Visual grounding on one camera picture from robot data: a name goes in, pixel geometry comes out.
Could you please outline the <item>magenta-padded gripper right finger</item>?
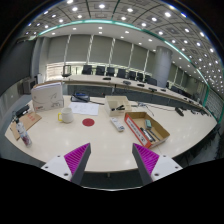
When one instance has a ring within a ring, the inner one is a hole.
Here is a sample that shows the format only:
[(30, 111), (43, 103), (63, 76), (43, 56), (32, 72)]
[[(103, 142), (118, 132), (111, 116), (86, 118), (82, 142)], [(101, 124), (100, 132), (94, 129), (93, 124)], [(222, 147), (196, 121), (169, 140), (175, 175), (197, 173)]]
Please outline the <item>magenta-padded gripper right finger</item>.
[(152, 183), (182, 169), (169, 156), (158, 155), (136, 143), (132, 146), (132, 154), (138, 166), (143, 185)]

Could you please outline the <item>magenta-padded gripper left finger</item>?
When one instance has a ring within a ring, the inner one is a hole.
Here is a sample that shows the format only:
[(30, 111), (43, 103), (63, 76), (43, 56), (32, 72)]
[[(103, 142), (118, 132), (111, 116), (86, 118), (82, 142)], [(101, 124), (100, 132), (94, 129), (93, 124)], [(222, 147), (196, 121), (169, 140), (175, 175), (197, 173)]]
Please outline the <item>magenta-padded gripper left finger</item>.
[(65, 155), (57, 155), (44, 164), (42, 169), (79, 185), (90, 154), (91, 144), (87, 143)]

